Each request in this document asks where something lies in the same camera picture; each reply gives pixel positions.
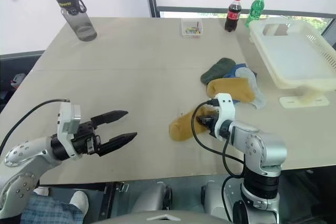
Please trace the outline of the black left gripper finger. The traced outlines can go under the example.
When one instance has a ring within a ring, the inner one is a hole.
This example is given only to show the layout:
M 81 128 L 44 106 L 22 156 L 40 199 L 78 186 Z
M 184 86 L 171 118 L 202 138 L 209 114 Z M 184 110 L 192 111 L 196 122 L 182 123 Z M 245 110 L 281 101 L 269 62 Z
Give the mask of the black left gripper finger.
M 111 138 L 107 143 L 100 145 L 99 156 L 107 155 L 116 151 L 131 142 L 136 136 L 137 132 L 125 133 Z
M 115 111 L 110 111 L 110 112 L 107 112 L 101 115 L 94 116 L 91 118 L 92 127 L 94 129 L 97 129 L 99 125 L 115 122 L 127 114 L 128 114 L 128 111 L 115 110 Z

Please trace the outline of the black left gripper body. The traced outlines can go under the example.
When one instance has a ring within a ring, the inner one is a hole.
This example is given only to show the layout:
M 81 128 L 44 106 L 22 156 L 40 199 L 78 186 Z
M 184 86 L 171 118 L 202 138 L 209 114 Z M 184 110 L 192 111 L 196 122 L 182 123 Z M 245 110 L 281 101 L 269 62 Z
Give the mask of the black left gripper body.
M 78 131 L 71 140 L 75 151 L 78 154 L 98 154 L 101 146 L 100 136 L 95 132 L 95 125 L 92 121 L 81 123 Z

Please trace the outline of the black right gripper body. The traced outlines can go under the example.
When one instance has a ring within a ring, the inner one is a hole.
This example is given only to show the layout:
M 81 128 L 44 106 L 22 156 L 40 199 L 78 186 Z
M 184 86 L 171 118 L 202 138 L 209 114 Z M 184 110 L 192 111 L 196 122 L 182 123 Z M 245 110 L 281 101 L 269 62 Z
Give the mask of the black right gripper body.
M 199 115 L 196 117 L 196 120 L 201 126 L 207 128 L 211 133 L 214 133 L 218 114 Z

